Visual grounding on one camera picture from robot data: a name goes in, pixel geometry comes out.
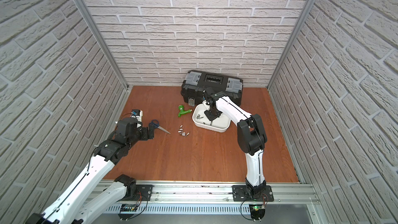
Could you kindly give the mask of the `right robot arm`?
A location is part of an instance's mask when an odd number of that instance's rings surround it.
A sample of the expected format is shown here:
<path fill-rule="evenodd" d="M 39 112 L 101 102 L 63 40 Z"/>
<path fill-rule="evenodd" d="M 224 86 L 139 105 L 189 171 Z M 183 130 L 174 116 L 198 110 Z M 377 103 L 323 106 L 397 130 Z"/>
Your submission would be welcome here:
<path fill-rule="evenodd" d="M 267 142 L 261 116 L 243 110 L 224 92 L 215 93 L 207 88 L 203 90 L 203 94 L 205 104 L 209 106 L 205 115 L 210 121 L 224 114 L 236 125 L 237 142 L 246 157 L 246 194 L 252 199 L 261 197 L 266 188 L 263 153 Z"/>

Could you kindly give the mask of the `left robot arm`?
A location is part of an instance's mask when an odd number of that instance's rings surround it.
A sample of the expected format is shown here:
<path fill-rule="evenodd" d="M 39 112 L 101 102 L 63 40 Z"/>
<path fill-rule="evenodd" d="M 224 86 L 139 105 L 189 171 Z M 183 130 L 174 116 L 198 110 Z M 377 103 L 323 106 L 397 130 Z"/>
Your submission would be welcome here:
<path fill-rule="evenodd" d="M 90 224 L 120 200 L 132 200 L 137 206 L 140 206 L 142 200 L 149 200 L 150 191 L 138 189 L 136 179 L 124 174 L 91 201 L 87 201 L 87 198 L 137 142 L 154 138 L 155 128 L 153 123 L 143 127 L 138 117 L 119 120 L 115 131 L 94 149 L 88 164 L 61 196 L 42 213 L 33 213 L 26 222 Z"/>

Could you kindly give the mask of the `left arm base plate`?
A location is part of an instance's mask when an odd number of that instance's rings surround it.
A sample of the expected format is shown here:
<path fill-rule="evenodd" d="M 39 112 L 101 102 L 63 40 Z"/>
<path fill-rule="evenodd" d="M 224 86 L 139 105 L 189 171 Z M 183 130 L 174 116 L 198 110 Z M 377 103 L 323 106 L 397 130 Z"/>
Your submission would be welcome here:
<path fill-rule="evenodd" d="M 138 201 L 140 197 L 143 200 L 149 201 L 151 199 L 154 185 L 135 184 L 127 186 L 126 194 L 121 201 Z"/>

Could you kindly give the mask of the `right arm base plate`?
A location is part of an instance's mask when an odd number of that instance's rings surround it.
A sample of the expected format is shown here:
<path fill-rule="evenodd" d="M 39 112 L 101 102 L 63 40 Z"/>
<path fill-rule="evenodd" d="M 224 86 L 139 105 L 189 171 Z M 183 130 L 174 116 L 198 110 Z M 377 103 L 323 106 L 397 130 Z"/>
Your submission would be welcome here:
<path fill-rule="evenodd" d="M 261 185 L 254 189 L 247 185 L 233 185 L 232 194 L 234 202 L 274 202 L 274 195 L 270 185 Z"/>

